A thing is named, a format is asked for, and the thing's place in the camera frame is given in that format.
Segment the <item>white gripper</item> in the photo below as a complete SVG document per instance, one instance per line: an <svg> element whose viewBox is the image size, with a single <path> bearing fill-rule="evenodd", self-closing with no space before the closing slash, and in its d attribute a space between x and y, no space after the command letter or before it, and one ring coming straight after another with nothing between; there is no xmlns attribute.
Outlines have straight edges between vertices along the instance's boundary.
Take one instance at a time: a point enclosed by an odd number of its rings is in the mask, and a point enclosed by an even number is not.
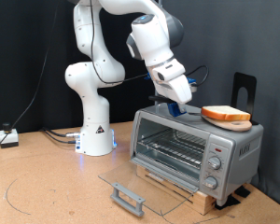
<svg viewBox="0 0 280 224"><path fill-rule="evenodd" d="M172 58L147 69L157 93L177 102L180 112L187 113L185 103L192 99L192 93L185 76L185 67Z"/></svg>

